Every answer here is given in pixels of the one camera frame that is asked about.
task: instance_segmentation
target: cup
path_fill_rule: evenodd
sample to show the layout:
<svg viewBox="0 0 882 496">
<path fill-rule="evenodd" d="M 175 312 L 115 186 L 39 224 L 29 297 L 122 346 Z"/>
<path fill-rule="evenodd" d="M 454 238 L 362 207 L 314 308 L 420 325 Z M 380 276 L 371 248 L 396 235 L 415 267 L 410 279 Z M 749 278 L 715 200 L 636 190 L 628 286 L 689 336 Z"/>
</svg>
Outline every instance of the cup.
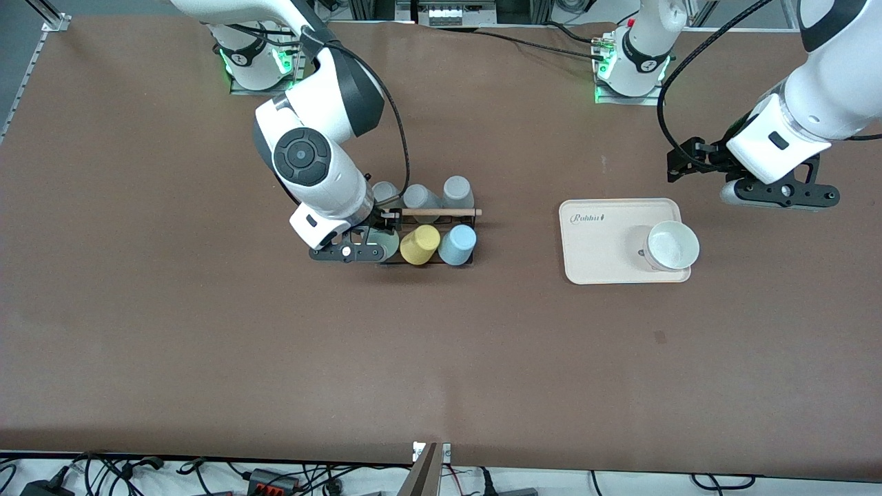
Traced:
<svg viewBox="0 0 882 496">
<path fill-rule="evenodd" d="M 461 266 L 468 261 L 477 240 L 474 229 L 460 224 L 445 234 L 438 255 L 448 265 Z"/>
<path fill-rule="evenodd" d="M 403 196 L 407 208 L 441 208 L 441 199 L 422 184 L 411 184 Z M 431 224 L 438 220 L 438 216 L 419 215 L 415 219 L 421 224 Z"/>
<path fill-rule="evenodd" d="M 432 258 L 441 243 L 441 234 L 435 226 L 420 226 L 401 240 L 401 256 L 409 264 L 420 266 Z"/>
<path fill-rule="evenodd" d="M 383 247 L 385 255 L 383 255 L 383 258 L 380 261 L 384 262 L 398 251 L 400 237 L 397 231 L 389 233 L 382 230 L 372 230 L 368 233 L 367 242 L 368 244 L 379 244 Z"/>
<path fill-rule="evenodd" d="M 444 183 L 445 208 L 475 208 L 472 185 L 463 176 L 453 176 Z"/>
<path fill-rule="evenodd" d="M 389 181 L 380 181 L 374 184 L 374 200 L 379 204 L 398 194 L 398 186 Z M 404 201 L 396 199 L 383 205 L 383 208 L 404 208 Z"/>
<path fill-rule="evenodd" d="M 659 222 L 643 242 L 643 255 L 657 270 L 683 270 L 699 257 L 699 239 L 689 226 L 677 221 Z"/>
</svg>

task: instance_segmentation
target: white floor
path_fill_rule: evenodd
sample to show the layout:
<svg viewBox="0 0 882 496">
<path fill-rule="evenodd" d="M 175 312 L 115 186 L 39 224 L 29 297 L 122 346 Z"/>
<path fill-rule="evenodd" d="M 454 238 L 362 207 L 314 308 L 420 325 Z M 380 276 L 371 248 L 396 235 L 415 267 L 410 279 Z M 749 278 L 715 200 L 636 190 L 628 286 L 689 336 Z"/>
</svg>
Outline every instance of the white floor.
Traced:
<svg viewBox="0 0 882 496">
<path fill-rule="evenodd" d="M 5 495 L 18 495 L 25 484 L 34 480 L 49 480 L 67 462 L 62 460 L 22 460 L 15 462 L 18 470 Z M 195 474 L 182 476 L 176 474 L 181 462 L 167 462 L 159 471 L 138 469 L 132 479 L 135 486 L 145 496 L 199 496 L 205 492 L 199 486 Z M 267 465 L 253 463 L 236 463 L 239 470 L 262 468 L 278 473 L 301 471 L 300 465 Z M 91 478 L 96 479 L 100 465 L 92 463 Z M 480 470 L 475 467 L 457 467 L 466 470 L 458 475 L 462 484 L 462 493 L 478 492 L 483 494 L 484 483 Z M 206 486 L 212 492 L 234 492 L 245 494 L 247 482 L 237 476 L 224 463 L 207 463 L 201 469 Z M 590 474 L 578 470 L 524 470 L 490 468 L 493 481 L 498 492 L 533 487 L 540 496 L 595 496 L 596 491 L 591 485 Z M 9 471 L 0 473 L 0 485 L 5 482 Z M 617 495 L 653 495 L 653 496 L 714 496 L 712 492 L 701 490 L 695 486 L 685 474 L 652 474 L 635 472 L 597 472 L 597 482 L 604 496 Z M 371 492 L 383 492 L 386 495 L 397 494 L 407 471 L 404 469 L 372 470 L 363 468 L 340 478 L 343 482 L 343 496 L 361 496 Z M 740 477 L 718 477 L 721 485 L 739 485 L 746 479 Z M 706 477 L 700 480 L 710 484 Z M 108 494 L 108 481 L 101 494 Z M 83 475 L 70 470 L 65 479 L 64 487 L 78 496 L 86 495 Z M 117 485 L 114 490 L 117 496 L 128 494 L 124 485 Z M 798 494 L 801 496 L 835 496 L 835 495 L 882 495 L 882 485 L 870 483 L 811 481 L 781 478 L 758 478 L 756 484 L 741 491 L 728 491 L 726 494 L 738 496 L 778 496 Z M 459 491 L 452 477 L 441 479 L 439 496 L 459 496 Z"/>
</svg>

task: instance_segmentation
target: white tray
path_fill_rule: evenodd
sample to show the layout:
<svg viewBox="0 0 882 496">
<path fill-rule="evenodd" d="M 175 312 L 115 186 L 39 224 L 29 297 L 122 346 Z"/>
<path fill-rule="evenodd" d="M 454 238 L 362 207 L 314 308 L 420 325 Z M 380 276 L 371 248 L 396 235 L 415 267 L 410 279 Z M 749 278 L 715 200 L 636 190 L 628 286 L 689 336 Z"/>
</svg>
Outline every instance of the white tray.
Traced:
<svg viewBox="0 0 882 496">
<path fill-rule="evenodd" d="M 689 279 L 690 268 L 655 270 L 639 254 L 655 224 L 680 221 L 680 208 L 673 200 L 569 199 L 558 212 L 564 267 L 570 281 L 623 284 Z"/>
</svg>

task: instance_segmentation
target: tabletop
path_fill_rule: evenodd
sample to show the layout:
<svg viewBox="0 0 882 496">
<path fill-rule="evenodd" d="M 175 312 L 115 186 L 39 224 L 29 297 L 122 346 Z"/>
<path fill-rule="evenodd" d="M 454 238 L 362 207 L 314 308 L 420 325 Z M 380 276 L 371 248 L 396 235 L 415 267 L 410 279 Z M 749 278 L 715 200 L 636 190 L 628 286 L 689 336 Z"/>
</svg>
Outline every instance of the tabletop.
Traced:
<svg viewBox="0 0 882 496">
<path fill-rule="evenodd" d="M 414 182 L 471 181 L 475 263 L 312 261 L 251 144 L 265 98 L 227 95 L 208 32 L 74 19 L 0 147 L 4 448 L 407 462 L 443 440 L 459 465 L 882 478 L 880 144 L 824 154 L 830 211 L 727 206 L 721 175 L 666 183 L 655 109 L 595 104 L 583 59 L 332 28 L 392 91 Z M 719 138 L 803 60 L 795 34 L 727 34 L 670 129 Z M 403 180 L 388 105 L 343 147 Z M 563 201 L 655 197 L 701 241 L 688 282 L 566 279 Z"/>
</svg>

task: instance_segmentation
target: light blue cup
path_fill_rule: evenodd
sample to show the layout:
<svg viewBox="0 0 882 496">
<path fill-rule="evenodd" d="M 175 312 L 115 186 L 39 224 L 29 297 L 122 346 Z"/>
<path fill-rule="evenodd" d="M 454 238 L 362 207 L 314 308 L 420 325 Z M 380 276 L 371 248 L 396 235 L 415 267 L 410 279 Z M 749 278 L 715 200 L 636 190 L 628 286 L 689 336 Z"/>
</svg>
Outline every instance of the light blue cup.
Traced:
<svg viewBox="0 0 882 496">
<path fill-rule="evenodd" d="M 472 255 L 477 240 L 474 229 L 460 224 L 445 234 L 438 247 L 438 255 L 448 265 L 461 266 Z"/>
</svg>

